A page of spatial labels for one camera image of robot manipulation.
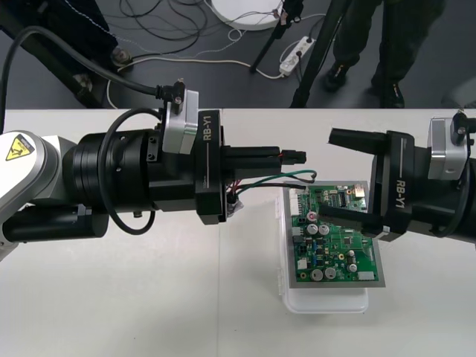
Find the black boot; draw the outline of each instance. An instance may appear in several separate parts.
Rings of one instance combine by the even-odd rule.
[[[382,91],[385,91],[384,108],[388,109],[403,109],[405,108],[405,99],[400,91],[398,83],[389,83],[383,88],[383,85],[375,77],[372,78],[373,93],[380,96]]]
[[[347,81],[347,71],[349,67],[335,62],[324,78],[324,89],[326,91],[337,91]]]

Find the green wire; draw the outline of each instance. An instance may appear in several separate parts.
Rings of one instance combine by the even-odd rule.
[[[241,195],[243,192],[245,192],[246,190],[249,190],[250,188],[259,186],[263,182],[271,181],[271,180],[274,180],[274,179],[279,179],[281,177],[289,177],[291,175],[300,175],[302,173],[311,173],[312,174],[312,179],[315,179],[315,177],[318,175],[318,173],[314,170],[299,170],[299,171],[293,171],[292,173],[281,173],[279,175],[269,176],[267,178],[256,181],[253,184],[250,184],[249,186],[243,188],[240,192],[237,192],[237,196]]]

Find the electrical outlet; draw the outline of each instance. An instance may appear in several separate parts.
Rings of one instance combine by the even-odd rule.
[[[311,41],[308,42],[308,38],[308,36],[303,37],[301,41],[299,41],[299,43],[296,44],[296,46],[292,49],[283,63],[280,64],[281,74],[289,76],[299,63],[299,57],[296,53],[300,51],[302,53],[300,56],[302,59],[306,52],[311,49],[312,45],[314,45],[315,39],[311,39]]]

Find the tripod leg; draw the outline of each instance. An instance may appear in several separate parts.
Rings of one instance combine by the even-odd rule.
[[[258,54],[258,57],[255,59],[253,65],[251,65],[251,67],[250,67],[250,72],[251,73],[256,72],[256,67],[260,64],[261,60],[268,53],[269,48],[271,47],[271,45],[273,44],[273,42],[276,39],[276,37],[274,35],[275,32],[276,32],[276,29],[273,31],[273,33],[269,37],[268,41],[266,42],[264,47],[261,49],[261,52],[260,52],[260,54]]]
[[[349,8],[351,1],[352,0],[331,1],[321,31],[319,32],[319,36],[315,41],[314,48],[312,49],[306,70],[304,71],[303,79],[292,98],[291,108],[304,108],[304,106],[306,106],[312,84],[318,76],[324,57],[326,56],[328,48],[332,44],[332,39],[334,38],[335,29],[338,26],[339,19],[347,12],[347,8]]]

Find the white round base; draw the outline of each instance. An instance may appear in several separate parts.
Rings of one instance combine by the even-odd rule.
[[[248,31],[265,30],[276,26],[277,19],[272,15],[261,13],[268,13],[276,8],[280,9],[281,4],[280,0],[211,0],[215,14],[220,20],[238,30]],[[234,21],[241,15],[253,11],[260,13],[243,16]]]

